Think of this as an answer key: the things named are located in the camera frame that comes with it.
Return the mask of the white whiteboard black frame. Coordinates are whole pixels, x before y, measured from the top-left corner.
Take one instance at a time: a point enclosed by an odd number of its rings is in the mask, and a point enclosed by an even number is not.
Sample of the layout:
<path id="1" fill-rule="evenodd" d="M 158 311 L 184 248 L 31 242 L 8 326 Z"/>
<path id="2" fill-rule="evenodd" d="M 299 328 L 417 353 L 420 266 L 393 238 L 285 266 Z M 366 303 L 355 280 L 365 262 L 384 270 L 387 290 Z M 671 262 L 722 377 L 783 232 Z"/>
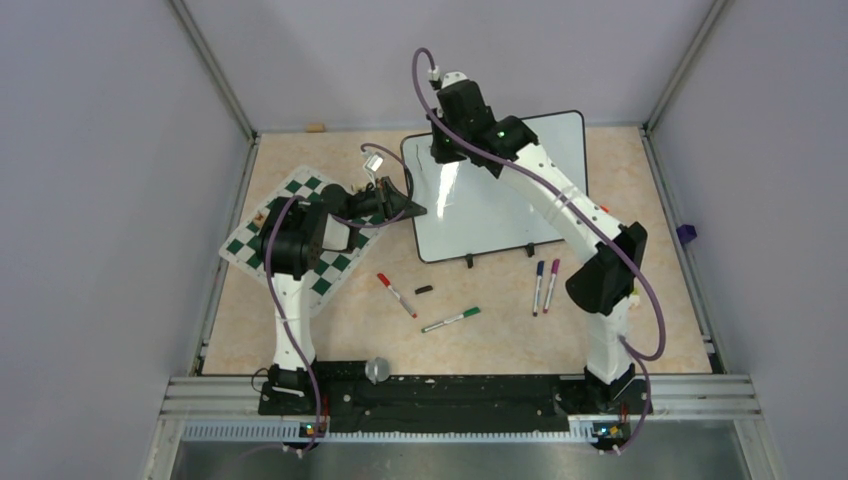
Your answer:
<path id="1" fill-rule="evenodd" d="M 553 164 L 588 191 L 585 119 L 577 110 L 525 117 Z M 424 263 L 558 242 L 561 236 L 528 201 L 482 167 L 464 160 L 441 165 L 430 155 L 433 137 L 412 135 L 401 154 L 413 178 L 413 201 L 427 213 L 413 219 Z"/>

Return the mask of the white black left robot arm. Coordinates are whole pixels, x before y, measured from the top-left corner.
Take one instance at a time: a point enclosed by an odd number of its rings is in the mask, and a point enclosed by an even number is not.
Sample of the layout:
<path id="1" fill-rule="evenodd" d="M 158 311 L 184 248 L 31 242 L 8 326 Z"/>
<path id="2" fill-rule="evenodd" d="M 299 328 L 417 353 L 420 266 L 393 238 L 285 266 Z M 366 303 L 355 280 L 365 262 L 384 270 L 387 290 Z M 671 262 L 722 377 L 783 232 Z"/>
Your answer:
<path id="1" fill-rule="evenodd" d="M 365 227 L 375 227 L 378 218 L 391 224 L 425 214 L 427 210 L 413 201 L 411 174 L 404 177 L 404 193 L 384 176 L 355 193 L 333 183 L 312 199 L 292 194 L 271 203 L 257 250 L 275 308 L 267 395 L 282 396 L 297 413 L 314 410 L 321 397 L 308 299 L 320 257 L 325 252 L 351 253 L 356 236 Z"/>

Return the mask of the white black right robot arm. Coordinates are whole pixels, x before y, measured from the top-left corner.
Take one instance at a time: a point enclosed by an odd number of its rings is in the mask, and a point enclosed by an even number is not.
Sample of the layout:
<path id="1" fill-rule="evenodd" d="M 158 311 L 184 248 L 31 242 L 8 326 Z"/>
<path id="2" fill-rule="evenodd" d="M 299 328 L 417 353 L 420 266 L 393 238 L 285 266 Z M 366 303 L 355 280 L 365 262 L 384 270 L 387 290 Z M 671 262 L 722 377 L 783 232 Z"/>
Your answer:
<path id="1" fill-rule="evenodd" d="M 461 72 L 428 72 L 438 107 L 429 118 L 438 163 L 469 159 L 528 201 L 573 249 L 580 268 L 565 282 L 588 315 L 586 397 L 600 412 L 612 412 L 627 397 L 634 361 L 621 342 L 628 327 L 635 270 L 647 231 L 629 226 L 594 203 L 549 157 L 539 136 L 521 119 L 494 117 L 479 85 Z"/>

